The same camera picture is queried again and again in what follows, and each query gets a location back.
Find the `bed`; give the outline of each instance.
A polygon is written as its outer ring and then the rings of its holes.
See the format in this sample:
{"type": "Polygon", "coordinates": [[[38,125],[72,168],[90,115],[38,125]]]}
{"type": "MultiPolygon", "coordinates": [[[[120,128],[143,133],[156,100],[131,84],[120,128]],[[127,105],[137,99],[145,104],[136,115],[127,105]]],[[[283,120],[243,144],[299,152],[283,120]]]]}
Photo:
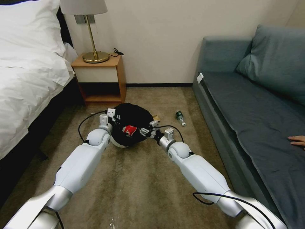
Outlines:
{"type": "Polygon", "coordinates": [[[59,0],[0,0],[0,20],[1,207],[77,85],[59,0]]]}

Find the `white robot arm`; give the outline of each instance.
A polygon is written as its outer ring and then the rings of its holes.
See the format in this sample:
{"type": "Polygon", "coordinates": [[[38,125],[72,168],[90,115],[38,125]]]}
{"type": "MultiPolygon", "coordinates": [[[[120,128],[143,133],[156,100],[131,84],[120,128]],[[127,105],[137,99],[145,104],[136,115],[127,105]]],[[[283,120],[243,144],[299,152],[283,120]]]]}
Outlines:
{"type": "MultiPolygon", "coordinates": [[[[71,199],[72,195],[86,185],[99,163],[103,151],[110,143],[114,110],[100,116],[100,126],[89,133],[87,142],[78,146],[56,173],[56,180],[47,192],[29,199],[5,226],[5,229],[56,229],[59,221],[45,209],[57,212],[71,199]]],[[[151,123],[152,129],[141,129],[145,136],[154,138],[158,123],[151,123]]],[[[201,193],[202,197],[219,206],[231,217],[236,217],[242,210],[248,214],[236,226],[237,229],[287,229],[271,211],[253,198],[245,198],[232,192],[224,176],[209,162],[195,155],[189,146],[176,142],[174,130],[168,128],[158,137],[158,144],[167,152],[169,158],[179,167],[185,178],[201,193]]]]}

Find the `sofa seat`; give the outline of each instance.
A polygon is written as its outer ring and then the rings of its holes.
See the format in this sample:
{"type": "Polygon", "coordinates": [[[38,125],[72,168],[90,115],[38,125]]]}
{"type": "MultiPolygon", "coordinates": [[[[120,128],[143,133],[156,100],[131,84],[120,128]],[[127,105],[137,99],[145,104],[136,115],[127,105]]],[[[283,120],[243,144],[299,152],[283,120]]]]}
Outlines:
{"type": "Polygon", "coordinates": [[[305,151],[287,138],[305,135],[305,107],[238,73],[203,75],[200,84],[236,133],[286,224],[305,225],[305,151]]]}

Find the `sofa cushion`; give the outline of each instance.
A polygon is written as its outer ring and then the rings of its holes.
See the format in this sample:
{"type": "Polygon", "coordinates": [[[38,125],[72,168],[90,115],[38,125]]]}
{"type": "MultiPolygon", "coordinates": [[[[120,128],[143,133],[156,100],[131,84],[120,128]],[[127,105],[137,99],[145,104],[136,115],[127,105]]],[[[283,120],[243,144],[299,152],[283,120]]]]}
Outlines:
{"type": "Polygon", "coordinates": [[[238,73],[203,75],[288,227],[305,228],[305,151],[287,138],[305,135],[305,107],[238,73]]]}
{"type": "Polygon", "coordinates": [[[259,25],[237,71],[305,105],[305,29],[259,25]]]}

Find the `human hand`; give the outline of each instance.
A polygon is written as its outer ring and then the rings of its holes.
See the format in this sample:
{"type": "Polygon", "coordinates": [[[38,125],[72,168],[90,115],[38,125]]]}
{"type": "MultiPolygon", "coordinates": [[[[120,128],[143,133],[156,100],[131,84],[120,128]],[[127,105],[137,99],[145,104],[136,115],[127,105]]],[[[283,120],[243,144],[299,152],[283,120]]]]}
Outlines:
{"type": "Polygon", "coordinates": [[[291,145],[296,145],[296,146],[304,146],[305,147],[305,136],[293,136],[293,137],[288,137],[289,140],[293,140],[294,142],[291,142],[291,145]]]}

